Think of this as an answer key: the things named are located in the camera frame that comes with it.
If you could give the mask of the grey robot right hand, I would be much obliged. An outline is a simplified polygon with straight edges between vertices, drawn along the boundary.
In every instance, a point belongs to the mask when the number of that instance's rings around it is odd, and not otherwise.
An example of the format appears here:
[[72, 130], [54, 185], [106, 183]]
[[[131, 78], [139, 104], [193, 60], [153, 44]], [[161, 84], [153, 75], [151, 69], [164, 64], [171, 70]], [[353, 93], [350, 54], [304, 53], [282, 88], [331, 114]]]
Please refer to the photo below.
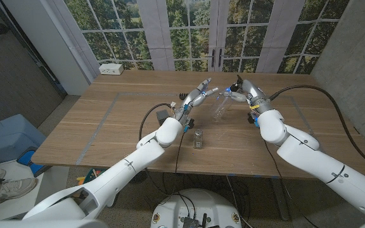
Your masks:
[[247, 103], [251, 111], [258, 115], [274, 109], [262, 89], [247, 79], [238, 79], [221, 95], [239, 103]]

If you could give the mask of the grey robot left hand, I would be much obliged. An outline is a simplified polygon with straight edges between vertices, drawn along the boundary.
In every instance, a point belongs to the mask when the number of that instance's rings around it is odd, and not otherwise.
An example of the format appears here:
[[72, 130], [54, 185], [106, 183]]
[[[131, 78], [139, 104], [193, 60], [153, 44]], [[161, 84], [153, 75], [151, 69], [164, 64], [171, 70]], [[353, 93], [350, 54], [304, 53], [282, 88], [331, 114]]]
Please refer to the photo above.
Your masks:
[[174, 118], [179, 121], [181, 125], [185, 125], [188, 121], [188, 115], [191, 109], [200, 106], [207, 97], [219, 90], [218, 87], [208, 89], [208, 85], [212, 79], [205, 79], [199, 84], [196, 89], [193, 89], [182, 101], [180, 107], [175, 112]]

